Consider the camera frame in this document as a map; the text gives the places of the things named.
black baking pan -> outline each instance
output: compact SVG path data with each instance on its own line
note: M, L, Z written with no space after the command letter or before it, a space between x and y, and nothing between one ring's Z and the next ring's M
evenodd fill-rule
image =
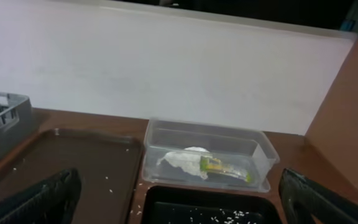
M142 145L130 137L81 130L41 133L0 175L0 201L69 168L81 179L76 223L126 222Z
M282 223L268 200L246 195L152 187L146 196L142 224Z

gray plastic crate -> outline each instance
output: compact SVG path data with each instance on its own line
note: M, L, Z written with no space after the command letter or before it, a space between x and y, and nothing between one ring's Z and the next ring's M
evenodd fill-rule
M36 128L28 96L0 93L0 159Z

brown tabletop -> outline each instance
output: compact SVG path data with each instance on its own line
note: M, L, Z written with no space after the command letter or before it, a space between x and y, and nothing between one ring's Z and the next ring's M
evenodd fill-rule
M148 120L145 119L102 116L67 111L35 109L34 112L40 123L40 131L52 128L87 129L119 134L122 136L134 136L140 141L143 141L148 123ZM256 195L267 198L276 206L281 219L284 221L285 216L278 195L278 183L280 181L282 170L284 168L292 168L358 204L358 191L325 158L323 158L316 149L306 144L303 136L270 132L266 132L266 135L280 155L280 163L273 167L267 177L272 188L271 191L264 194L235 190L213 191ZM12 150L8 156L1 160L0 169L15 158L18 153L20 153L23 145L28 144L30 139L23 142L20 146ZM141 212L143 209L147 189L153 185L156 184L142 180L141 172L139 172L139 178L136 183L135 195L132 202L132 213L129 217L129 224L140 223L142 214L139 213L139 211Z

transparent plastic bin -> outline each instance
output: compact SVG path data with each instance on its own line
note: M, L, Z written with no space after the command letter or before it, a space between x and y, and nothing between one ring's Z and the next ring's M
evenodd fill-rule
M248 129L151 119L144 144L143 178L165 184L268 192L266 175L280 161L266 135ZM209 152L185 150L188 147L202 147ZM201 158L217 159L234 170L246 170L250 180L213 172L207 172L208 178L191 175L163 159L167 154L170 161L174 159L192 170L200 167Z

clear plastic container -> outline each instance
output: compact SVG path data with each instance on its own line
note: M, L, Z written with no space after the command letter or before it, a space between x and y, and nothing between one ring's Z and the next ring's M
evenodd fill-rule
M144 144L143 178L165 184L268 192L280 161L266 135L248 129L151 119Z

